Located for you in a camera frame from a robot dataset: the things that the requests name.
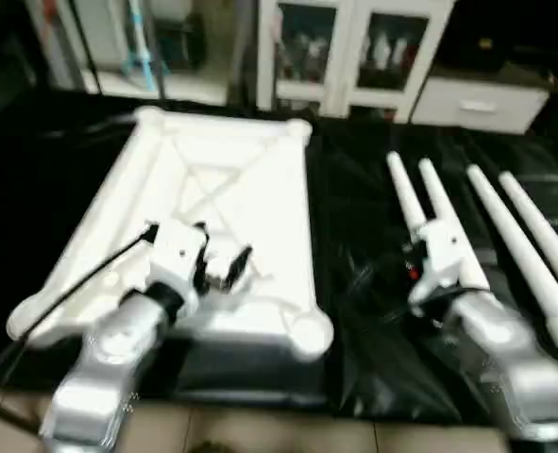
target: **black table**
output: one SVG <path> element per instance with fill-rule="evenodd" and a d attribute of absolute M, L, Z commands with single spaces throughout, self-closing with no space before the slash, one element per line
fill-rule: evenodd
<path fill-rule="evenodd" d="M 132 129 L 125 115 L 142 104 L 151 102 L 32 93 L 0 116 L 0 350 L 8 343 L 9 313 L 41 288 Z M 166 107 L 286 118 L 192 103 Z M 533 296 L 464 173 L 470 161 L 493 182 L 499 169 L 513 171 L 558 231 L 558 117 L 515 137 L 304 116 L 314 128 L 307 150 L 314 278 L 317 301 L 335 325 L 330 353 L 303 364 L 275 346 L 172 341 L 162 348 L 141 395 L 373 420 L 487 424 L 457 373 L 439 359 L 429 332 L 406 318 L 381 320 L 405 304 L 408 292 L 400 259 L 407 232 L 385 154 L 399 151 L 427 213 L 431 207 L 416 163 L 432 158 L 493 290 L 523 311 L 558 357 Z M 52 392 L 78 349 L 74 340 L 28 351 L 7 385 Z"/>

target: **black cable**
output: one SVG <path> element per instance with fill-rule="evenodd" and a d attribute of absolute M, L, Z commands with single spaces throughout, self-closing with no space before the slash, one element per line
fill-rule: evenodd
<path fill-rule="evenodd" d="M 2 365 L 14 354 L 18 351 L 17 357 L 10 365 L 8 372 L 4 375 L 4 380 L 8 380 L 12 371 L 16 368 L 18 361 L 23 356 L 23 352 L 26 347 L 26 343 L 28 341 L 29 336 L 55 309 L 57 309 L 62 303 L 64 303 L 69 297 L 75 294 L 83 285 L 85 285 L 91 278 L 93 278 L 96 274 L 102 271 L 105 267 L 111 264 L 113 261 L 117 260 L 119 257 L 124 255 L 129 249 L 133 248 L 137 243 L 142 240 L 146 240 L 152 242 L 154 240 L 154 235 L 157 232 L 157 226 L 152 225 L 150 226 L 143 234 L 138 236 L 136 239 L 131 241 L 128 245 L 120 248 L 115 253 L 107 257 L 103 260 L 100 264 L 94 267 L 88 274 L 82 277 L 80 280 L 77 281 L 75 285 L 73 285 L 67 292 L 62 294 L 50 307 L 48 307 L 36 320 L 35 322 L 25 330 L 21 336 L 15 341 L 10 343 L 8 346 L 2 350 L 0 354 L 0 368 Z"/>
<path fill-rule="evenodd" d="M 73 18 L 75 19 L 75 25 L 77 27 L 77 33 L 79 34 L 79 39 L 81 40 L 81 46 L 83 47 L 83 51 L 86 54 L 86 60 L 88 61 L 88 69 L 92 73 L 92 77 L 96 82 L 96 88 L 98 89 L 98 93 L 103 94 L 102 86 L 100 85 L 100 79 L 98 78 L 98 72 L 96 71 L 96 65 L 93 62 L 92 52 L 90 51 L 90 46 L 88 45 L 88 41 L 86 39 L 86 33 L 83 29 L 83 23 L 81 22 L 81 18 L 79 18 L 79 12 L 77 11 L 75 0 L 69 0 L 69 8 L 73 13 Z"/>
<path fill-rule="evenodd" d="M 159 90 L 159 99 L 161 105 L 165 108 L 167 103 L 167 95 L 165 93 L 165 82 L 163 81 L 163 59 L 157 42 L 157 32 L 155 31 L 155 17 L 151 8 L 150 0 L 143 1 L 144 31 L 148 39 L 148 47 L 151 53 L 151 63 L 153 73 L 157 79 L 157 89 Z"/>
<path fill-rule="evenodd" d="M 424 305 L 431 304 L 433 302 L 445 298 L 458 297 L 460 295 L 469 294 L 469 293 L 492 293 L 492 291 L 490 291 L 488 288 L 481 288 L 481 287 L 454 286 L 452 288 L 448 288 L 444 291 L 441 291 L 437 294 L 429 295 L 425 299 L 422 299 L 417 304 L 415 304 L 415 307 L 423 307 Z M 401 309 L 393 310 L 392 312 L 386 314 L 385 316 L 382 316 L 380 318 L 380 321 L 384 324 L 393 323 L 399 320 L 400 318 L 402 318 L 403 316 L 405 316 L 410 310 L 411 307 L 408 305 L 406 307 L 402 307 Z"/>

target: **cabinet handle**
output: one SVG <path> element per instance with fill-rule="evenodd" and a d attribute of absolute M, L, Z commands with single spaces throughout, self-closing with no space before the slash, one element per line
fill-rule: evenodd
<path fill-rule="evenodd" d="M 348 108 L 347 108 L 347 84 L 346 83 L 342 83 L 340 106 L 341 106 L 341 111 L 343 112 L 342 114 L 344 115 L 344 117 L 347 117 Z"/>
<path fill-rule="evenodd" d="M 459 109 L 465 111 L 473 111 L 474 113 L 497 113 L 497 104 L 494 102 L 484 102 L 484 101 L 461 101 L 459 103 Z"/>

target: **tile floor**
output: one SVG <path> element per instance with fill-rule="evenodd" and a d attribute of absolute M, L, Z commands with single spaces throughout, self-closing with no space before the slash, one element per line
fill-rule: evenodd
<path fill-rule="evenodd" d="M 47 398 L 7 396 L 4 405 L 40 417 Z M 124 427 L 119 453 L 186 453 L 205 441 L 236 453 L 506 453 L 492 429 L 379 425 L 283 411 L 140 404 Z M 0 422 L 0 453 L 42 453 L 42 446 Z"/>

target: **white drawer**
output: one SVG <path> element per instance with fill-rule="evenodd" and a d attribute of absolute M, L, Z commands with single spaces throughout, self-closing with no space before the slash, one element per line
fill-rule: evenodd
<path fill-rule="evenodd" d="M 523 134 L 549 96 L 536 88 L 430 77 L 412 121 Z"/>

